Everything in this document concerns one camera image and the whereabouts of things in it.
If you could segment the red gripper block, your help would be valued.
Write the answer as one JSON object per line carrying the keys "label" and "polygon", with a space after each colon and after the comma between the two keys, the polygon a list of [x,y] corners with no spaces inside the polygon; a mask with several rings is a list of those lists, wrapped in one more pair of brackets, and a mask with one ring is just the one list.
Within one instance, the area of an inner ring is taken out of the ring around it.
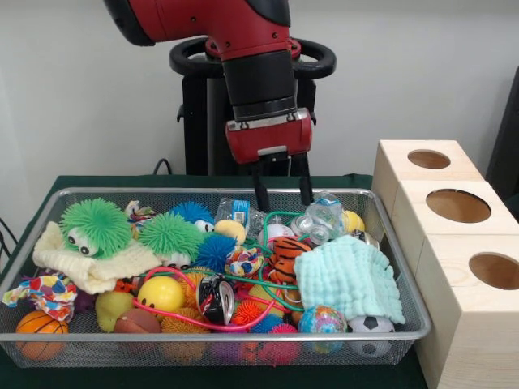
{"label": "red gripper block", "polygon": [[241,165],[250,164],[260,211],[269,211],[267,188],[261,181],[262,156],[286,152],[294,155],[299,172],[299,189],[303,205],[313,202],[313,189],[306,152],[311,149],[312,120],[308,109],[249,122],[228,121],[225,136],[234,160]]}

